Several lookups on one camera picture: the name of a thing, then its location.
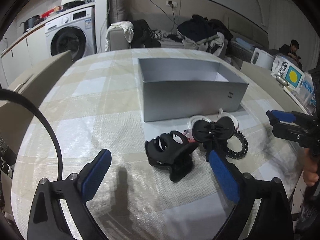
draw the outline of blue gripper pad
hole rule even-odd
[[[104,176],[111,165],[111,153],[102,149],[97,157],[87,165],[93,164],[81,185],[82,200],[86,203],[96,194]]]
[[[215,151],[210,152],[209,163],[228,200],[237,204],[240,200],[239,185]]]
[[[287,113],[278,110],[272,110],[271,113],[281,122],[291,123],[296,120],[296,117],[292,113]]]

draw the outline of black jacket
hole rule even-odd
[[[295,52],[291,52],[290,50],[290,46],[284,44],[281,48],[279,48],[279,52],[282,53],[283,55],[287,56],[289,53],[293,54],[293,55],[297,55]]]
[[[210,21],[208,21],[208,24],[213,30],[222,33],[228,41],[231,41],[231,39],[233,38],[232,33],[228,30],[227,27],[225,27],[225,25],[221,21],[217,19],[211,19]]]
[[[134,34],[131,48],[141,48],[142,44],[146,48],[161,48],[161,43],[155,39],[153,31],[145,20],[133,21],[132,24]]]
[[[218,36],[217,32],[209,26],[208,21],[197,14],[193,15],[191,20],[180,24],[177,29],[181,35],[194,42]]]

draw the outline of beige tablecloth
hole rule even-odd
[[[204,154],[199,150],[193,153],[195,167],[178,183],[172,183],[167,172],[148,164],[145,140],[162,132],[183,131],[188,121],[143,122],[137,69],[138,58],[148,57],[222,62],[209,53],[186,49],[121,50],[77,61],[40,107],[61,146],[63,178],[79,172],[106,148],[112,153],[112,164],[87,206],[109,239],[212,239],[232,203],[221,194]],[[266,116],[267,110],[282,109],[244,74],[228,67],[249,83],[240,109],[233,113],[248,140],[249,151],[244,159],[230,161],[257,179],[280,177],[290,195],[300,176],[300,149],[274,138]],[[231,139],[229,145],[237,147],[237,143],[237,139]],[[14,217],[24,237],[34,192],[42,177],[56,180],[57,159],[47,132],[33,119],[19,151],[12,184]],[[74,237],[81,239],[66,204],[62,205]]]

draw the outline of gray cardboard box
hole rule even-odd
[[[234,112],[248,87],[219,62],[145,58],[139,65],[145,122]]]

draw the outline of screw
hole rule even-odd
[[[72,174],[69,175],[69,179],[70,179],[70,180],[74,180],[74,179],[76,179],[77,177],[78,177],[78,174],[76,174],[76,173],[72,173]]]
[[[243,174],[243,176],[244,176],[246,179],[251,179],[251,178],[252,178],[252,175],[251,175],[250,173],[247,173],[247,172],[245,172],[245,173]]]
[[[279,178],[277,178],[277,177],[273,178],[273,180],[274,180],[274,182],[277,183],[277,184],[281,184],[281,183],[282,183],[282,182],[281,182],[281,179],[279,179]]]
[[[46,183],[46,182],[47,182],[47,179],[46,179],[46,178],[42,178],[39,183],[40,183],[41,185],[43,185],[43,184]]]

